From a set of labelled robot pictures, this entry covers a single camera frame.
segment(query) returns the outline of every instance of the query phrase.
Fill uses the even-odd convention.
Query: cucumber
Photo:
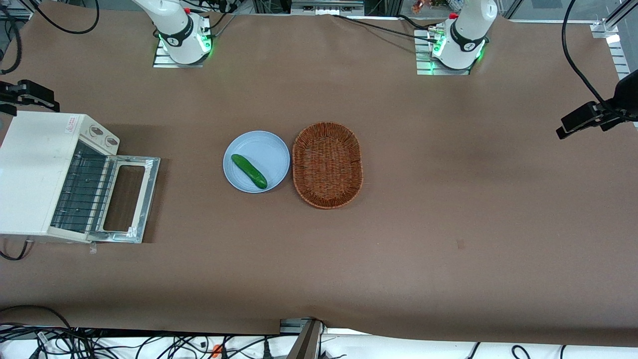
[[[268,187],[268,183],[266,182],[266,177],[263,176],[261,172],[259,172],[249,160],[246,160],[246,157],[242,155],[232,155],[230,159],[235,162],[235,164],[244,171],[244,173],[250,178],[250,180],[257,186],[258,188],[265,189]]]

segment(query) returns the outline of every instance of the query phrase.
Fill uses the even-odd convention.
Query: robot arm
[[[211,51],[207,18],[184,9],[179,0],[133,0],[150,16],[162,46],[180,64],[203,61]]]
[[[468,68],[480,55],[486,43],[485,35],[496,19],[498,8],[494,0],[465,0],[456,19],[448,19],[436,27],[442,34],[432,55],[443,65],[461,70]]]

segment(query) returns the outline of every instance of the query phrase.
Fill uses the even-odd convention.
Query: plate
[[[268,187],[257,187],[230,158],[238,154],[246,157],[261,172]],[[224,154],[224,174],[236,189],[248,193],[272,190],[283,181],[290,167],[288,146],[275,134],[266,131],[251,131],[234,139]]]

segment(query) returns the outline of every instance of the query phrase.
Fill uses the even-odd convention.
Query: white toaster oven
[[[18,111],[0,146],[1,237],[141,243],[160,159],[118,156],[119,145],[85,114]],[[123,166],[144,172],[135,210],[127,229],[106,231]]]

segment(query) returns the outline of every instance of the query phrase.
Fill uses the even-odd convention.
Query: brown wicker basket
[[[292,146],[292,179],[301,198],[314,207],[329,210],[348,204],[363,184],[355,134],[334,122],[305,128]]]

